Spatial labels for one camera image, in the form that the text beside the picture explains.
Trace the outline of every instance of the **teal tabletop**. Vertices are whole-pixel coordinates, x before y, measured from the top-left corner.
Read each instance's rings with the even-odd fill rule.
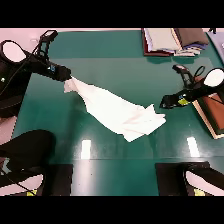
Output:
[[[194,58],[144,57],[141,31],[63,32],[50,46],[52,62],[65,65],[72,76],[109,90],[129,102],[166,115],[166,123],[148,136],[127,142],[88,114],[82,98],[64,93],[64,83],[32,74],[13,137],[29,130],[56,136],[50,164],[73,164],[71,195],[158,195],[154,164],[209,161],[224,173],[224,139],[214,140],[193,105],[160,109],[163,95],[183,88],[173,69],[183,64],[204,75],[223,67],[212,43]],[[189,149],[194,138],[198,158]],[[90,140],[90,160],[81,158],[82,142]]]

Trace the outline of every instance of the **white paper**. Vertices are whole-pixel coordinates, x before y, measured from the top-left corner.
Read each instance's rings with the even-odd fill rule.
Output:
[[[153,104],[145,109],[74,77],[65,81],[64,92],[71,91],[83,98],[88,113],[111,131],[124,135],[128,142],[149,135],[166,122],[165,114],[156,114]]]

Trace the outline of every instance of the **yellow label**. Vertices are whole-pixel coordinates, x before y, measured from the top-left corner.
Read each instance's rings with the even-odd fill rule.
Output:
[[[26,196],[34,196],[31,192],[27,192]]]
[[[205,196],[205,192],[201,191],[199,189],[194,189],[194,195],[195,196]]]
[[[189,104],[189,102],[187,100],[185,100],[184,98],[178,101],[179,104],[181,105],[187,105]]]

